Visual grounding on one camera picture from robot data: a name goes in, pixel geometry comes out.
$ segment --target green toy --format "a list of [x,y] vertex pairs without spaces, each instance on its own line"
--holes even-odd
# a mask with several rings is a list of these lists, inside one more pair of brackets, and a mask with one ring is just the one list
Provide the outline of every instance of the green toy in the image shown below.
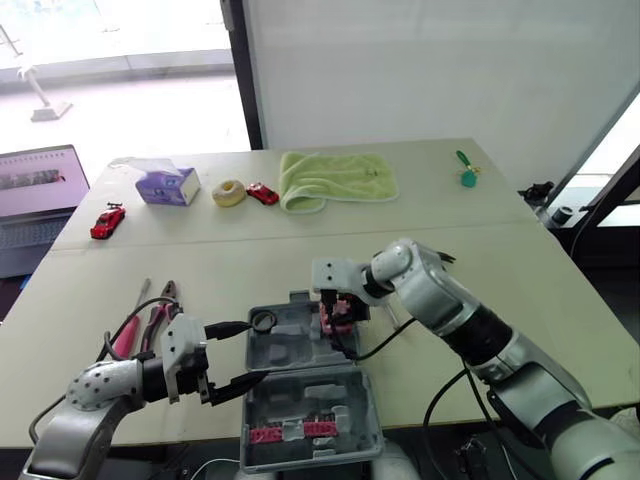
[[465,187],[475,187],[478,180],[477,174],[480,173],[480,169],[477,167],[473,167],[467,156],[461,150],[456,150],[456,155],[466,167],[466,169],[461,172],[460,182]]

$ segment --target pink component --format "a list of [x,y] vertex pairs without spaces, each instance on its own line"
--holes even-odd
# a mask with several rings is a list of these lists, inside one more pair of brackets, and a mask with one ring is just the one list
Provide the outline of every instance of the pink component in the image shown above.
[[129,358],[129,355],[131,355],[131,349],[133,348],[133,342],[136,339],[136,332],[138,331],[139,323],[140,318],[136,315],[129,321],[129,323],[127,323],[127,325],[125,325],[122,332],[116,339],[113,349],[121,357]]
[[305,437],[337,437],[336,422],[304,422]]
[[256,443],[276,443],[282,441],[281,427],[254,428],[249,432],[249,442]]
[[[351,310],[351,304],[346,300],[338,300],[333,306],[333,317],[346,315]],[[329,316],[324,305],[320,303],[320,324],[322,325],[322,333],[331,335],[331,325],[329,325]],[[349,335],[353,331],[353,325],[336,325],[336,331],[342,335]]]

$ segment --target towel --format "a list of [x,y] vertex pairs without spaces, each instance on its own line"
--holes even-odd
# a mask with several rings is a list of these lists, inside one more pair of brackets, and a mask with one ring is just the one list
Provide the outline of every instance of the towel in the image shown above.
[[287,152],[280,162],[280,207],[285,212],[318,212],[327,200],[387,202],[397,196],[393,171],[373,153]]

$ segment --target red handle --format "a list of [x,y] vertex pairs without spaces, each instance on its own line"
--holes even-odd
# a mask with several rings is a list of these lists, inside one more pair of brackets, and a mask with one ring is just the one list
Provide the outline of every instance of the red handle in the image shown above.
[[118,355],[124,358],[129,358],[131,349],[133,348],[133,342],[136,340],[136,333],[138,332],[138,324],[140,318],[136,315],[131,319],[129,323],[124,327],[120,336],[113,345],[113,349]]

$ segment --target red toy car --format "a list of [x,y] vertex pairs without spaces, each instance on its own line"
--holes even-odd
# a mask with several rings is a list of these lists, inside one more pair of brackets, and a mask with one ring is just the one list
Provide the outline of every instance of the red toy car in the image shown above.
[[263,205],[273,205],[274,203],[278,203],[278,200],[280,200],[280,197],[276,192],[260,182],[249,185],[247,188],[247,195],[257,198]]
[[100,240],[109,238],[118,224],[122,221],[125,214],[125,209],[122,208],[121,203],[107,203],[109,207],[102,215],[96,220],[96,225],[89,230],[91,238],[97,238]]

